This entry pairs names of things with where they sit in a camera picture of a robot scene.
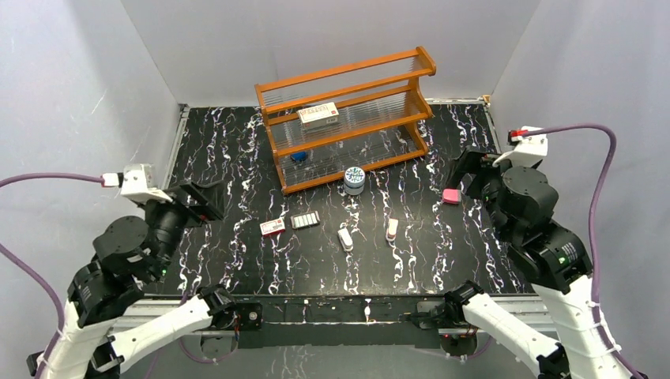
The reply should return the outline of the small red white staple box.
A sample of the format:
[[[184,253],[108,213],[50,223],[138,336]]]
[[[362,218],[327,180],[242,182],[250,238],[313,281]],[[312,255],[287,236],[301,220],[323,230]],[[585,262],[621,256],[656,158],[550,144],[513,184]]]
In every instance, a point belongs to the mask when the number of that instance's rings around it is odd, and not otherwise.
[[[285,221],[283,218],[265,221],[260,224],[260,231],[262,237],[269,237],[283,233],[286,230]]]

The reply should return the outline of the cardboard staple tray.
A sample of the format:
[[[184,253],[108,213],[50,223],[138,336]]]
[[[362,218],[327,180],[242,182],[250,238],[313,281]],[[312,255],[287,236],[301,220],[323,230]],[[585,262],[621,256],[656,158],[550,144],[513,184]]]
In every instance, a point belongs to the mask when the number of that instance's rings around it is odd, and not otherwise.
[[[294,230],[313,227],[320,224],[320,216],[316,211],[291,216],[290,220],[292,229]]]

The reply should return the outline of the white stapler part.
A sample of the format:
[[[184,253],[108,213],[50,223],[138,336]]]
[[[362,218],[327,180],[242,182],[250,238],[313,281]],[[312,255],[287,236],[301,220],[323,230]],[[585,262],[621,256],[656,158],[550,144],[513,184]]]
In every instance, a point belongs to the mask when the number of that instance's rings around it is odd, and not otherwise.
[[[342,245],[342,248],[345,252],[350,253],[353,250],[353,241],[352,241],[352,236],[350,235],[348,229],[341,228],[337,232],[337,236],[339,238],[340,244]]]

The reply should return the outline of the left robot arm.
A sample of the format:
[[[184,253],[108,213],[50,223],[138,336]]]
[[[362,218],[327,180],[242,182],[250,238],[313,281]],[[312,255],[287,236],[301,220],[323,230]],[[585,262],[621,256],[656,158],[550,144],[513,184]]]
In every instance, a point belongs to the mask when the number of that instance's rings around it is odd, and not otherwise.
[[[92,260],[69,285],[57,331],[28,357],[34,378],[117,378],[136,361],[191,332],[233,326],[238,306],[224,286],[202,287],[183,304],[124,332],[113,327],[144,297],[142,285],[164,277],[185,230],[222,220],[220,182],[155,187],[139,173],[104,174],[105,187],[143,210],[112,222],[93,242]]]

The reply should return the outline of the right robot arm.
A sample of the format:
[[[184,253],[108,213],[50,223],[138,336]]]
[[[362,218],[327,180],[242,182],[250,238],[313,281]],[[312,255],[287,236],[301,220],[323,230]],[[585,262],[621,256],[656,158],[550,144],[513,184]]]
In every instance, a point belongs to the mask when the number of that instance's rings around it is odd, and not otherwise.
[[[640,378],[612,341],[591,294],[595,268],[583,241],[553,218],[558,192],[536,166],[467,148],[450,162],[446,185],[466,175],[469,197],[481,201],[507,254],[546,307],[557,336],[549,338],[497,305],[468,281],[446,294],[445,315],[456,327],[486,331],[538,378]]]

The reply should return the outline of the pink tape measure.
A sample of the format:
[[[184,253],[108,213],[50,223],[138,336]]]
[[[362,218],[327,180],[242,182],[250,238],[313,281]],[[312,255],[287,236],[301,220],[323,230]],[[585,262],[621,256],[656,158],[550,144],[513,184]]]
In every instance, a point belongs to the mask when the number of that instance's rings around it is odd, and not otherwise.
[[[457,205],[461,202],[461,191],[459,189],[444,189],[442,191],[442,202],[448,205]]]

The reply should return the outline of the small blue object on shelf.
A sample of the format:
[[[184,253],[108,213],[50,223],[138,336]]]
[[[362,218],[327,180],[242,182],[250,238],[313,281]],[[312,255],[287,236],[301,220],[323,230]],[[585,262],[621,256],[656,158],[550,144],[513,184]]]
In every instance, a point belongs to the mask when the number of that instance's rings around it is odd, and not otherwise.
[[[307,157],[308,157],[307,152],[296,152],[290,155],[290,158],[294,162],[303,162],[307,159]]]

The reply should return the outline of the round patterned tape roll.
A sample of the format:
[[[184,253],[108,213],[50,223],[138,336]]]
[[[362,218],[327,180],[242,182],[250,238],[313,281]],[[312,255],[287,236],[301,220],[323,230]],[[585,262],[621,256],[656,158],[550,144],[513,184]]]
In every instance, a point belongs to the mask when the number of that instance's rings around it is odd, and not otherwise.
[[[344,191],[351,196],[360,195],[366,182],[366,174],[362,167],[349,167],[344,172]]]

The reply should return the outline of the orange wooden shelf rack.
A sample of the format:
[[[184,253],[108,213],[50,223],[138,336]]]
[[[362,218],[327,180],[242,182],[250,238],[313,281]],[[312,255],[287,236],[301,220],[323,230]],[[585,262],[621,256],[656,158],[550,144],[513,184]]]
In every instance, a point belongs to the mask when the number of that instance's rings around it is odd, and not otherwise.
[[[343,179],[349,167],[365,171],[425,156],[418,126],[433,111],[420,78],[437,73],[435,60],[418,46],[274,82],[254,90],[283,194]],[[339,122],[304,129],[297,111],[334,102]],[[303,162],[290,155],[307,152]]]

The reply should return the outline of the black base bar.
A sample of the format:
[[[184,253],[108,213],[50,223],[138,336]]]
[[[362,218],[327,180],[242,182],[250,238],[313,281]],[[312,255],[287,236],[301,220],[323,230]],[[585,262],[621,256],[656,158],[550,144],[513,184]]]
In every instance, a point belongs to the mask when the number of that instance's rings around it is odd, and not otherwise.
[[[258,312],[244,321],[240,347],[391,346],[470,353],[482,328],[443,313],[441,295],[238,296]]]

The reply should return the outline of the white red staple box on shelf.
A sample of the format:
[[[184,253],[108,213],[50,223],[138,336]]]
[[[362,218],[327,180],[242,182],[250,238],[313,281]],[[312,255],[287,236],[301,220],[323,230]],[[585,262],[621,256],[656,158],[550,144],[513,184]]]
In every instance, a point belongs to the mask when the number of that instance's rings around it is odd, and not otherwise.
[[[339,110],[334,102],[300,109],[297,115],[304,129],[314,129],[339,122]]]

